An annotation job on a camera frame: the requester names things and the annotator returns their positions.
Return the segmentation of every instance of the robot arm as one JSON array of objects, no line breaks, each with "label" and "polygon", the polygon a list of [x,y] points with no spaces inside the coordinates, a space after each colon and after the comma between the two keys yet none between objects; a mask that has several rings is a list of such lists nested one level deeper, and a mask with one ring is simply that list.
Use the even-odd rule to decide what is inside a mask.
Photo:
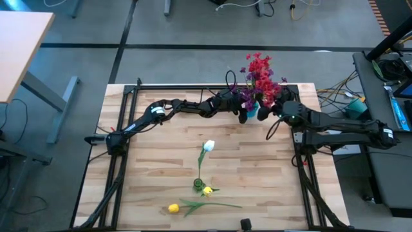
[{"label": "robot arm", "polygon": [[[162,124],[170,120],[176,113],[195,113],[204,118],[211,118],[218,112],[233,112],[239,115],[239,122],[247,120],[247,110],[242,108],[244,100],[241,95],[228,89],[219,91],[206,101],[196,103],[186,100],[160,100],[150,104],[144,114],[122,131],[114,131],[106,137],[109,155],[121,155],[127,140],[137,133],[142,133],[150,125]],[[166,115],[165,107],[172,109]]]},{"label": "robot arm", "polygon": [[[322,146],[330,146],[334,151],[348,144],[364,144],[386,150],[397,144],[392,129],[380,121],[334,118],[295,101],[276,103],[270,110],[261,108],[258,119],[263,120],[268,113],[273,112],[293,131],[301,132],[302,138],[299,142],[302,154],[315,154]],[[337,130],[341,133],[335,135],[318,133],[326,130]]]}]

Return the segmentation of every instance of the concrete floor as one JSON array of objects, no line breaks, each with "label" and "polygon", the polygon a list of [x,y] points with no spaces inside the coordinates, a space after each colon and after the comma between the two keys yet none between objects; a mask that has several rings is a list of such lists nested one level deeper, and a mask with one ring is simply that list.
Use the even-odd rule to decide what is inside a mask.
[{"label": "concrete floor", "polygon": [[[0,9],[10,8],[10,1],[3,0]],[[312,7],[303,19],[294,22],[288,10],[291,1],[286,0],[274,5],[274,17],[263,18],[256,17],[253,8],[228,6],[216,13],[216,6],[207,0],[172,2],[172,14],[165,18],[163,0],[139,0],[127,43],[373,47],[384,38],[367,0],[322,1],[321,6]],[[72,1],[56,8],[47,8],[39,0],[24,3],[33,11],[51,10],[57,14],[47,43],[119,43],[131,5],[130,0],[86,0],[78,18],[72,19],[68,16]],[[298,3],[297,14],[303,7]],[[48,209],[29,216],[10,215],[11,229],[68,228],[90,149],[83,138],[95,129],[116,52],[117,49],[102,48],[41,48],[35,56],[30,71],[57,93],[63,93],[72,75],[78,75],[81,83],[59,142],[53,146],[45,140],[54,110],[24,88],[19,88],[15,96],[27,103],[29,114],[28,128],[19,145],[53,157],[53,162],[34,167],[21,194],[22,201],[16,205],[21,211],[35,209],[38,202],[30,196],[38,195],[48,201]],[[223,82],[228,69],[237,71],[247,65],[245,56],[249,52],[254,51],[126,49],[115,82],[135,83],[137,77],[145,83]],[[351,53],[264,54],[273,57],[275,80],[287,77],[290,82],[314,82],[318,88],[327,88],[354,71]],[[361,91],[358,80],[350,87]],[[19,102],[13,102],[8,110],[5,133],[14,140],[22,129],[24,111]],[[353,226],[391,231],[411,227],[411,219],[394,219],[384,206],[363,202],[359,198],[361,191],[353,186],[365,185],[362,177],[341,178]]]}]

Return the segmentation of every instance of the wooden desk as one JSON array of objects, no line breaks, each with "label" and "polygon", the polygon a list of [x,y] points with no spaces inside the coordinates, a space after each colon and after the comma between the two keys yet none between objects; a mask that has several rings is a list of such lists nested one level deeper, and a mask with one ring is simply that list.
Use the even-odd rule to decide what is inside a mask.
[{"label": "wooden desk", "polygon": [[13,99],[53,20],[53,13],[0,12],[0,103]]},{"label": "wooden desk", "polygon": [[[123,89],[123,84],[107,87],[98,122],[105,130],[117,125]],[[303,104],[320,110],[314,84],[299,84],[299,94]],[[205,91],[203,99],[210,96]],[[198,102],[200,91],[140,90],[135,118],[153,101],[174,98]],[[281,124],[272,139],[265,140],[269,127],[276,120],[277,117],[272,117],[259,122],[255,118],[239,124],[232,113],[218,113],[211,119],[178,113],[163,126],[134,136],[117,229],[234,230],[240,229],[242,218],[250,218],[256,230],[307,229],[298,172],[290,163],[294,155],[290,128]],[[220,191],[206,199],[192,191],[192,182],[197,177],[201,143],[209,139],[215,140],[216,145],[203,161],[201,178]],[[95,146],[91,158],[105,151],[106,145]],[[109,160],[109,155],[104,155],[88,165],[74,226],[85,222],[100,202]],[[322,197],[348,224],[332,156],[317,154],[314,162]],[[180,204],[179,198],[237,204],[243,208],[203,206],[183,218],[184,209],[173,215],[167,210],[169,204]],[[316,217],[313,199],[311,203]]]},{"label": "wooden desk", "polygon": [[47,142],[55,143],[75,91],[78,77],[72,77],[60,97],[28,72],[52,21],[53,13],[0,11],[0,103],[10,103],[21,84],[58,113]]}]

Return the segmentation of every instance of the green leaf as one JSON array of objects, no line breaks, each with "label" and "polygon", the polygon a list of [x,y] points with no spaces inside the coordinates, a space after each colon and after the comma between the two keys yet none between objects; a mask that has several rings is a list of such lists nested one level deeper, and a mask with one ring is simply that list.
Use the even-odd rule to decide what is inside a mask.
[{"label": "green leaf", "polygon": [[216,205],[216,206],[230,206],[230,207],[242,208],[241,206],[232,205],[232,204],[224,204],[224,203],[208,202],[208,203],[204,203],[204,204],[205,204],[205,205],[207,205],[207,204],[212,204],[212,205]]},{"label": "green leaf", "polygon": [[200,166],[201,166],[201,163],[203,162],[203,158],[205,158],[205,154],[206,154],[206,151],[205,151],[205,149],[203,148],[204,145],[205,145],[205,143],[203,142],[203,143],[201,144],[200,156],[199,156],[199,158],[198,158],[198,164],[199,164],[199,179],[200,179]]},{"label": "green leaf", "polygon": [[199,206],[193,206],[191,209],[188,210],[188,212],[185,214],[184,217],[186,217],[187,215],[193,213],[193,211],[197,210],[198,208],[200,208],[202,205]]},{"label": "green leaf", "polygon": [[384,78],[384,74],[380,70],[378,63],[376,63],[375,60],[372,60],[372,65],[373,65],[373,69],[378,73],[379,77]]},{"label": "green leaf", "polygon": [[204,204],[204,203],[201,203],[201,202],[191,202],[190,200],[184,200],[184,199],[181,199],[181,198],[179,198],[179,200],[181,202],[183,202],[184,204],[187,204],[188,206],[198,206],[199,204],[201,204],[201,205]]}]

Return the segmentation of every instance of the flower bouquet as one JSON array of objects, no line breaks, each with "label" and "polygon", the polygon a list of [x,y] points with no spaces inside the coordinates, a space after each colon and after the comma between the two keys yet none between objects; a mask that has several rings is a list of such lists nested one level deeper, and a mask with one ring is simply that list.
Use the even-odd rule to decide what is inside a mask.
[{"label": "flower bouquet", "polygon": [[[246,87],[233,90],[240,93],[245,101],[248,118],[255,116],[259,105],[270,108],[274,103],[275,96],[281,92],[279,83],[273,82],[270,78],[274,74],[269,64],[271,57],[267,55],[262,59],[261,55],[260,52],[253,55],[254,59],[249,64],[247,75],[246,68],[240,70],[245,76]],[[251,59],[251,55],[248,54],[246,59]]]}]

